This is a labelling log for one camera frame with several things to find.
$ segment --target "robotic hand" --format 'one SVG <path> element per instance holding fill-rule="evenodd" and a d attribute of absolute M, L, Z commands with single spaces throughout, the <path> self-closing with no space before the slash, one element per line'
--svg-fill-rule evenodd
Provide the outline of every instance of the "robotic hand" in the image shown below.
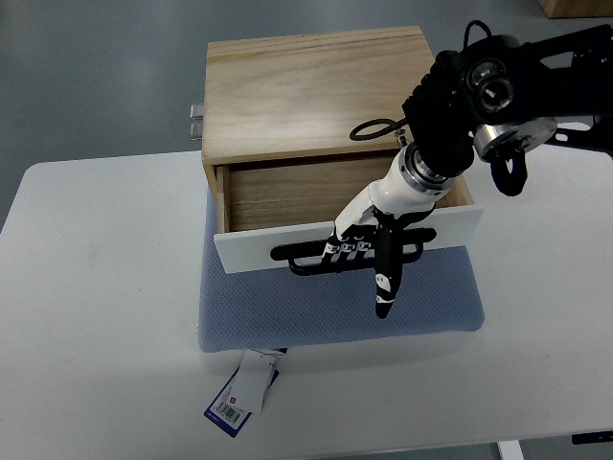
<path fill-rule="evenodd" d="M 470 28 L 487 38 L 468 46 Z M 569 67 L 543 59 L 573 53 Z M 373 120 L 350 137 L 373 139 L 408 125 L 414 143 L 404 146 L 387 175 L 369 184 L 336 218 L 322 264 L 354 260 L 375 251 L 376 314 L 385 318 L 402 275 L 403 229 L 425 219 L 455 177 L 470 167 L 474 151 L 490 163 L 500 192 L 517 196 L 528 178 L 526 152 L 549 142 L 613 155 L 613 31 L 603 25 L 521 45 L 492 36 L 472 21 L 461 52 L 443 51 L 402 105 L 399 122 Z M 558 129 L 554 117 L 593 115 L 589 131 Z M 371 134 L 365 127 L 388 125 Z M 556 134 L 565 136 L 559 141 Z"/>

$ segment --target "blue cushion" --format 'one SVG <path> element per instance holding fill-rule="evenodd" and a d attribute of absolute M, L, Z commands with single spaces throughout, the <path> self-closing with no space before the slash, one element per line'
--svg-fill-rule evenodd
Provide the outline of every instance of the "blue cushion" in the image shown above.
<path fill-rule="evenodd" d="M 289 268 L 228 275 L 213 242 L 217 220 L 210 193 L 206 222 L 198 328 L 204 352 L 474 332 L 484 322 L 464 246 L 425 251 L 405 265 L 394 307 L 380 320 L 372 269 L 310 277 Z"/>

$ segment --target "wooden box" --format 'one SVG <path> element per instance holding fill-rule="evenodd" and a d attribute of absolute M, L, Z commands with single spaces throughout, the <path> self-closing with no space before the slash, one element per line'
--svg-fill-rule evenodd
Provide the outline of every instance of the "wooden box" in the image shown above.
<path fill-rule="evenodd" d="M 613 0 L 538 0 L 550 18 L 613 16 Z"/>
<path fill-rule="evenodd" d="M 329 235 L 398 152 L 394 134 L 354 142 L 349 133 L 372 119 L 403 118 L 402 103 L 433 62 L 419 27 L 209 45 L 202 161 L 226 271 L 279 265 L 245 264 L 244 253 L 237 266 L 228 263 L 227 252 L 241 246 L 257 261 L 276 242 Z M 438 206 L 471 204 L 460 179 Z"/>

